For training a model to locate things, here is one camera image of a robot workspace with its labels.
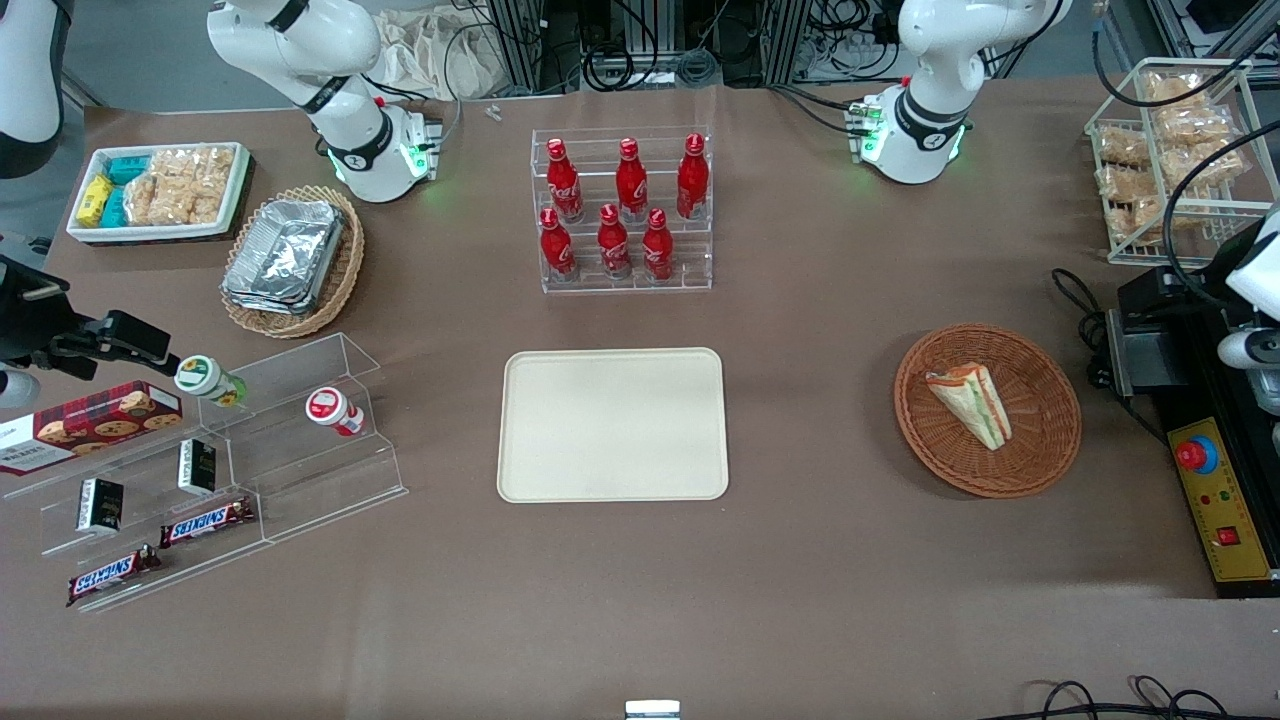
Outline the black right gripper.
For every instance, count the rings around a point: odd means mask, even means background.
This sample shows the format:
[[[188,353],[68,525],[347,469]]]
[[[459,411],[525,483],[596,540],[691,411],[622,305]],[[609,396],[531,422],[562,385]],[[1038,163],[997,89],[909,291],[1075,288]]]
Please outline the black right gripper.
[[[1,360],[8,366],[29,366],[40,354],[41,369],[79,380],[92,380],[101,363],[177,373],[180,359],[169,351],[166,332],[124,311],[82,316],[77,327],[67,281],[6,256],[1,261]]]

